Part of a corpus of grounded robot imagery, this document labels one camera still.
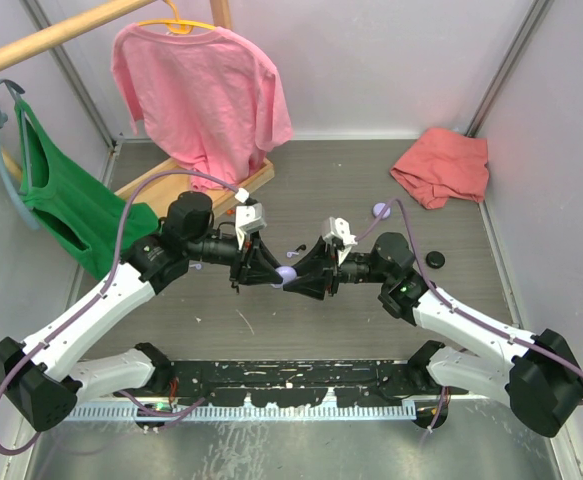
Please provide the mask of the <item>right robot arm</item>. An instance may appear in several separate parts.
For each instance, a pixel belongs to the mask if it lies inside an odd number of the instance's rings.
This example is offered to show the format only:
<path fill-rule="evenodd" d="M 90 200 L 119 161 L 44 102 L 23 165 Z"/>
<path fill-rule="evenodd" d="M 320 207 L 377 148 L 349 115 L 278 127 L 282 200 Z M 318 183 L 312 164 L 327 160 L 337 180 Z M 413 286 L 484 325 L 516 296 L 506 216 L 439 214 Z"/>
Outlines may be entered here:
<path fill-rule="evenodd" d="M 426 280 L 415 261 L 400 233 L 381 234 L 368 253 L 319 240 L 283 289 L 322 300 L 342 284 L 380 284 L 378 299 L 390 316 L 455 344 L 428 342 L 416 352 L 409 370 L 415 390 L 455 387 L 488 397 L 535 433 L 555 437 L 583 401 L 583 372 L 564 337 L 550 329 L 534 334 L 468 307 Z"/>

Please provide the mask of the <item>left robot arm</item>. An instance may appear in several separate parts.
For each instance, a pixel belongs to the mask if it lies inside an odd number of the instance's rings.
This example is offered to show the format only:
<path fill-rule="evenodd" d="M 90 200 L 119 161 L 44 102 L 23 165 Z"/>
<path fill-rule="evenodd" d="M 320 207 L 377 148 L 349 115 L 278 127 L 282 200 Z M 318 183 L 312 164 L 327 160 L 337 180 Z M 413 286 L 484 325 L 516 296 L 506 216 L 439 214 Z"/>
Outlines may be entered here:
<path fill-rule="evenodd" d="M 137 240 L 63 315 L 21 342 L 0 341 L 0 386 L 35 431 L 54 428 L 94 398 L 131 389 L 159 396 L 169 389 L 172 363 L 150 343 L 95 361 L 82 357 L 126 315 L 184 276 L 191 262 L 229 267 L 234 287 L 280 282 L 259 236 L 266 225 L 260 202 L 248 199 L 236 208 L 232 235 L 213 231 L 213 220 L 207 195 L 182 193 L 161 232 Z"/>

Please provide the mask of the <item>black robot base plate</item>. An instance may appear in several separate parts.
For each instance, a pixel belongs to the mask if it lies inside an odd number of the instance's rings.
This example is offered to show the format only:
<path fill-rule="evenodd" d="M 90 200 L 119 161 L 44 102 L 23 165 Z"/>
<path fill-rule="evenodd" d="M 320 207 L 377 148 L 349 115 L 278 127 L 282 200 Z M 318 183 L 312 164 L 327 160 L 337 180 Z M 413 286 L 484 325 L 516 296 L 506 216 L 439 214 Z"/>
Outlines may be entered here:
<path fill-rule="evenodd" d="M 345 408 L 400 406 L 410 397 L 437 396 L 441 387 L 395 360 L 176 361 L 161 389 L 130 393 L 172 393 L 184 405 L 203 398 L 213 406 L 257 408 L 316 407 L 332 394 Z"/>

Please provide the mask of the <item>lilac earbud charging case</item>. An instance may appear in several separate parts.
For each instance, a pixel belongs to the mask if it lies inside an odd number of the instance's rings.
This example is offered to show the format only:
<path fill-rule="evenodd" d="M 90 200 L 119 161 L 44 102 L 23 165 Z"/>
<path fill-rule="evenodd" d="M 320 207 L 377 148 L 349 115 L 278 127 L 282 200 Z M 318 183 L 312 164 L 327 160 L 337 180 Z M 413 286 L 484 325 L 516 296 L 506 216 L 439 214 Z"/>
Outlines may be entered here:
<path fill-rule="evenodd" d="M 297 271 L 291 266 L 280 266 L 275 269 L 276 273 L 280 277 L 280 282 L 277 284 L 277 287 L 280 288 L 282 285 L 285 285 L 293 280 L 295 280 L 298 276 Z"/>

